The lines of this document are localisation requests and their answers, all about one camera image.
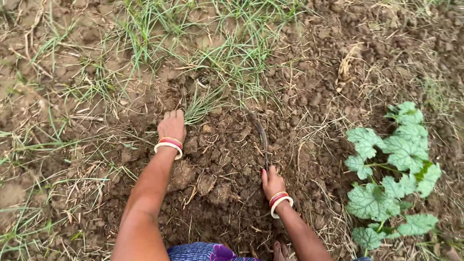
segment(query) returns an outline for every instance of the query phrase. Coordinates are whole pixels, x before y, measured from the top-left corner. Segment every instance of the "brown soil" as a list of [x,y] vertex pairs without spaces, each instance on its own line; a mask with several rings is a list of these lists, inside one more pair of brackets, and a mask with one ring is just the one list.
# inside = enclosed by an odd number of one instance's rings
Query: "brown soil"
[[[183,107],[182,94],[191,95],[194,79],[206,75],[202,71],[181,75],[183,71],[175,68],[185,65],[165,59],[155,75],[141,66],[137,80],[129,81],[127,96],[109,91],[111,99],[97,94],[79,102],[65,95],[66,87],[97,79],[97,67],[83,66],[82,57],[104,65],[105,73],[118,72],[112,76],[115,83],[131,73],[130,54],[112,50],[98,60],[101,39],[118,5],[53,3],[57,23],[79,20],[66,41],[69,44],[57,46],[55,65],[49,55],[39,60],[39,68],[28,60],[44,43],[44,22],[39,21],[33,30],[33,45],[26,48],[24,37],[34,26],[39,5],[7,2],[7,8],[21,12],[7,22],[10,32],[0,41],[0,129],[21,135],[25,145],[45,144],[57,138],[54,128],[59,129],[66,118],[69,121],[59,139],[84,141],[53,152],[29,150],[13,159],[24,164],[0,165],[4,181],[0,208],[25,202],[26,189],[35,186],[47,196],[31,200],[33,206],[44,208],[37,222],[57,223],[48,233],[30,236],[42,243],[29,249],[33,260],[75,256],[103,260],[111,252],[136,177],[154,154],[150,143],[156,143],[157,137],[151,132],[156,131],[159,115]],[[43,5],[46,12],[49,6],[48,2]],[[433,8],[433,16],[424,19],[369,1],[310,0],[305,10],[298,25],[284,26],[281,41],[266,61],[278,65],[264,77],[266,88],[275,90],[282,104],[265,99],[247,104],[266,130],[270,161],[285,178],[294,208],[324,239],[335,259],[350,260],[354,246],[347,233],[357,221],[343,207],[346,192],[358,179],[343,165],[353,153],[344,131],[366,126],[388,134],[392,124],[383,118],[387,105],[414,100],[427,119],[431,159],[440,162],[446,175],[427,200],[413,199],[411,212],[436,215],[441,231],[462,238],[458,203],[463,202],[464,133],[460,128],[464,110],[451,102],[451,98],[462,101],[464,91],[462,17],[453,5]],[[201,12],[207,11],[199,10],[199,17],[204,15]],[[201,49],[223,42],[221,36],[208,38],[198,32],[190,46]],[[18,80],[18,72],[23,81]],[[447,102],[445,109],[437,106],[435,94],[418,87],[417,81],[425,77],[439,80],[446,89],[439,93]],[[0,148],[7,155],[17,142],[0,138]],[[221,242],[240,256],[269,259],[272,239],[285,230],[270,216],[261,189],[263,166],[259,133],[243,111],[223,107],[207,115],[200,126],[188,126],[184,160],[176,162],[159,217],[166,246]],[[18,216],[18,212],[9,214],[0,216],[2,233]],[[398,247],[399,242],[389,242],[396,251],[390,245],[374,255],[414,259],[415,239]],[[2,258],[16,260],[18,255],[12,251]]]

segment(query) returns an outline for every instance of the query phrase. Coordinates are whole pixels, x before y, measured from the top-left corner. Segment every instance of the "hand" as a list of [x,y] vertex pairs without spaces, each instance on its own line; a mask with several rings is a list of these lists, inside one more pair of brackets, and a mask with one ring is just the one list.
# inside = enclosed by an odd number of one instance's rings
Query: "hand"
[[182,110],[166,112],[164,119],[158,125],[159,137],[171,137],[184,143],[186,134],[184,112]]
[[263,180],[263,190],[267,200],[271,200],[277,192],[285,191],[284,178],[277,175],[276,167],[272,165],[269,168],[269,174],[266,170],[261,173],[261,179]]

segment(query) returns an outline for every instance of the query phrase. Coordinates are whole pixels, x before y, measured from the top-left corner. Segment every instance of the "person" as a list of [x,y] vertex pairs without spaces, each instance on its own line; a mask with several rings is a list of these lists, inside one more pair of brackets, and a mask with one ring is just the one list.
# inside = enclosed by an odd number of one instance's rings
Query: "person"
[[[139,176],[124,209],[111,260],[256,260],[237,257],[226,246],[215,243],[196,242],[166,250],[158,227],[158,215],[172,164],[182,154],[186,135],[183,111],[166,112],[158,125],[158,134],[161,139],[155,147],[156,154]],[[293,201],[285,193],[284,179],[277,174],[276,168],[271,166],[269,172],[263,170],[261,177],[266,198],[271,204],[274,202],[271,213],[281,218],[298,260],[333,260],[311,227],[292,208]],[[275,241],[273,250],[275,261],[287,259],[289,252],[285,244]]]

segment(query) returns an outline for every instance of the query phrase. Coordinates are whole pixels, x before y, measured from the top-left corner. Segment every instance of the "finger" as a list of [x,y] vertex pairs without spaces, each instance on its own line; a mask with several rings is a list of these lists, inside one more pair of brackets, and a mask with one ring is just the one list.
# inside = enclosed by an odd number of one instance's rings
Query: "finger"
[[180,120],[182,120],[182,122],[184,122],[184,111],[183,110],[177,110],[175,114],[176,114],[176,118],[179,118]]
[[261,180],[263,181],[263,187],[267,187],[268,179],[267,179],[267,172],[265,169],[261,170]]
[[276,167],[274,165],[271,165],[269,167],[269,180],[273,180],[277,177],[278,175],[277,175]]

